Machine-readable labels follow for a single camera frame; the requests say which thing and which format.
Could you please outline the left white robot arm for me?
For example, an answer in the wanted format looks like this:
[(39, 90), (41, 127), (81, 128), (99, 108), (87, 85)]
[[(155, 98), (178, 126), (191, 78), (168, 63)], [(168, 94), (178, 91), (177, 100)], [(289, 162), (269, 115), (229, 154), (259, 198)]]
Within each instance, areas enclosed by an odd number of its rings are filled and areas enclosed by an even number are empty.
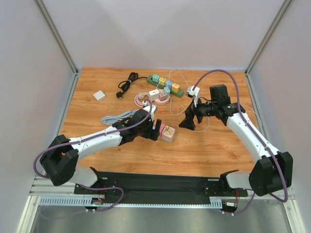
[(160, 119), (155, 120), (156, 111), (157, 106), (146, 106), (127, 120), (102, 131), (77, 138), (57, 136), (40, 155), (39, 162), (46, 173), (43, 177), (50, 179), (55, 186), (67, 182), (90, 188), (98, 186), (99, 173), (77, 163), (98, 151), (132, 142), (139, 136), (156, 141), (161, 125)]

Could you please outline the white charger plug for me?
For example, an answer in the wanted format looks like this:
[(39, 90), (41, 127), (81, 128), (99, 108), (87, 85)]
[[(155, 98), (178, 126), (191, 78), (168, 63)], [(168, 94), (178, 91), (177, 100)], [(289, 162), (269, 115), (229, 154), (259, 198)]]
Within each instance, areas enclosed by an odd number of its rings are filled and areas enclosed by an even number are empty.
[(101, 102), (102, 100), (106, 98), (106, 95), (102, 90), (99, 90), (93, 94), (93, 97), (97, 102)]

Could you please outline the light blue power strip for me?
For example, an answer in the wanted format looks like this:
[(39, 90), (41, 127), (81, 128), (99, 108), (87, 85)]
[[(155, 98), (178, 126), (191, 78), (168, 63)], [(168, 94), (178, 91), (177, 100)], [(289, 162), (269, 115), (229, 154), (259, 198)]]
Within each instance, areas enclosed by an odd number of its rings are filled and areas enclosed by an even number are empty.
[(130, 110), (130, 111), (126, 111), (120, 115), (116, 115), (116, 116), (104, 116), (101, 118), (101, 123), (104, 125), (112, 125), (118, 121), (121, 121), (127, 117), (132, 116), (135, 112), (137, 112), (138, 110)]

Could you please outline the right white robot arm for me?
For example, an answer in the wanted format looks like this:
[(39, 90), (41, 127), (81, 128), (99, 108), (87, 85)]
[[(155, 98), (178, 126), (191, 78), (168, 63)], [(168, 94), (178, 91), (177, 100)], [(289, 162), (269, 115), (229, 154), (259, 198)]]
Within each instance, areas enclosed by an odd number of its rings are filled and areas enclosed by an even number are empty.
[(188, 87), (186, 95), (192, 98), (192, 102), (185, 110), (185, 119), (179, 127), (194, 131), (194, 118), (201, 123), (204, 117), (216, 117), (240, 139), (255, 162), (249, 173), (234, 170), (222, 174), (225, 184), (229, 188), (253, 190), (260, 197), (279, 190), (286, 191), (292, 185), (292, 156), (274, 147), (260, 133), (245, 110), (230, 101), (225, 85), (214, 85), (209, 89), (211, 100), (203, 103), (199, 87)]

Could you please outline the beige patterned cube charger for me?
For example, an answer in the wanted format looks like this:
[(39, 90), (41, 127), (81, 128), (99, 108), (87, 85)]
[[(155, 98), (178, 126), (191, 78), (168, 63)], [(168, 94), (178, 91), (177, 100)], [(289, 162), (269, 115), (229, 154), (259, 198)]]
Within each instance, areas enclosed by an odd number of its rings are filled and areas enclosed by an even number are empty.
[(165, 126), (165, 129), (163, 130), (162, 137), (160, 137), (161, 140), (171, 143), (173, 142), (173, 139), (175, 137), (175, 128), (171, 126)]

